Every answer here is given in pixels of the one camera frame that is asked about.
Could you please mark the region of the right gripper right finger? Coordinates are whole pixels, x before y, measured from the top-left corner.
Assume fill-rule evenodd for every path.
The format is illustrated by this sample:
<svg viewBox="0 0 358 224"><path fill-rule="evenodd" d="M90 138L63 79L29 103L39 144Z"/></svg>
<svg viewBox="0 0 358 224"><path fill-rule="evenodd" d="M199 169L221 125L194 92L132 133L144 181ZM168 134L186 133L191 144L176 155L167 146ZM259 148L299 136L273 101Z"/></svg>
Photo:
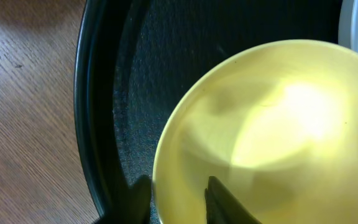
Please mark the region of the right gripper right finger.
<svg viewBox="0 0 358 224"><path fill-rule="evenodd" d="M260 224L215 176L204 190L207 224Z"/></svg>

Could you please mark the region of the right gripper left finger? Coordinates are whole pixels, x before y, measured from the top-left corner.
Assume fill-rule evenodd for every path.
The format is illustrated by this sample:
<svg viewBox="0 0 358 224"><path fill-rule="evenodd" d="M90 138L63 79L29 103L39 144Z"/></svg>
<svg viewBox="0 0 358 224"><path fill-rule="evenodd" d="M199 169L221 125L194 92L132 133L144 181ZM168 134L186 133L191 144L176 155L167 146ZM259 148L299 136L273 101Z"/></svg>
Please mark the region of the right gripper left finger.
<svg viewBox="0 0 358 224"><path fill-rule="evenodd" d="M94 224L148 224L150 221L150 202L152 198L152 181L142 175L132 185L126 180L115 184L112 190L112 208Z"/></svg>

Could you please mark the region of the yellow bowl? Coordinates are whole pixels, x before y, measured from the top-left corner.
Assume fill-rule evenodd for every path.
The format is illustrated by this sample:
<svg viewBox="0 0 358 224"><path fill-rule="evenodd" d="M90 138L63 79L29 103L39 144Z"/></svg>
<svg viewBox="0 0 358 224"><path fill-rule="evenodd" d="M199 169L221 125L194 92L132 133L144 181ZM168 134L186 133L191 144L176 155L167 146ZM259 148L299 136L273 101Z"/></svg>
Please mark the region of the yellow bowl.
<svg viewBox="0 0 358 224"><path fill-rule="evenodd" d="M261 223L358 223L358 53L282 40L200 78L158 142L160 222L205 223L211 176Z"/></svg>

